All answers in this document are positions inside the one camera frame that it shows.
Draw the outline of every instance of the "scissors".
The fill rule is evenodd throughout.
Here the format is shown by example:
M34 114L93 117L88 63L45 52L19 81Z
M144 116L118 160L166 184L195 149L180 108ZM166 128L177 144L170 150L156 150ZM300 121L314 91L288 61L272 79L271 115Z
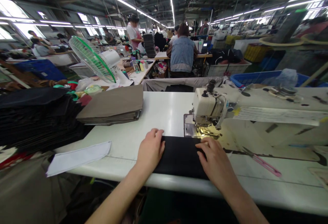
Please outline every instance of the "scissors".
M270 171L271 173L273 173L275 176L281 177L281 173L277 169L275 169L274 167L272 167L270 164L268 164L266 161L264 161L263 159L261 159L260 157L258 157L254 153L252 153L247 148L245 148L245 147L243 147L243 148L244 148L243 151L248 156L250 156L251 158L253 158L254 161L256 161L257 163L259 163L260 165L262 165L263 167L265 167L268 171Z

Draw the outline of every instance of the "white paper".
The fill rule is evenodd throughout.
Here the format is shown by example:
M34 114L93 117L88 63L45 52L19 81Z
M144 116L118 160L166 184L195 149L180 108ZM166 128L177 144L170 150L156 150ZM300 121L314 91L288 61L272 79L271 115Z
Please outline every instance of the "white paper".
M241 107L233 119L319 126L320 120L327 116L328 112L320 111Z
M58 153L55 155L47 171L47 177L54 176L79 166L97 161L108 155L111 141L92 145L71 152Z

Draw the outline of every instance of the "denim vest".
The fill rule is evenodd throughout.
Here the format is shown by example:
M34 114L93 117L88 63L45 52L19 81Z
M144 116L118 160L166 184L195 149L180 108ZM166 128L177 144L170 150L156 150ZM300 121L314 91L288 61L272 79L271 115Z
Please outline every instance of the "denim vest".
M195 43L186 36L180 36L172 43L170 70L172 72L191 72L194 62Z

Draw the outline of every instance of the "industrial sewing machine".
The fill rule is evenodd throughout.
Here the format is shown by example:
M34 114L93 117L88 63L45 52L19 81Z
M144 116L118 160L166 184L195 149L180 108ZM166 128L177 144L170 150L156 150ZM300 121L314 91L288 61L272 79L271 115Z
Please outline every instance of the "industrial sewing machine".
M229 150L319 160L311 146L328 143L328 88L197 88L185 136L213 136Z

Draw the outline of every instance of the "brown fabric stack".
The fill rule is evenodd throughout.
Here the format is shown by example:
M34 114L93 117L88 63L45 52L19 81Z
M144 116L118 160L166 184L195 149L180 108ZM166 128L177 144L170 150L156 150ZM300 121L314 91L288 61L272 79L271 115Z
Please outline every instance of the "brown fabric stack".
M142 110L143 100L142 85L101 92L77 115L77 120L85 124L104 126L136 121Z

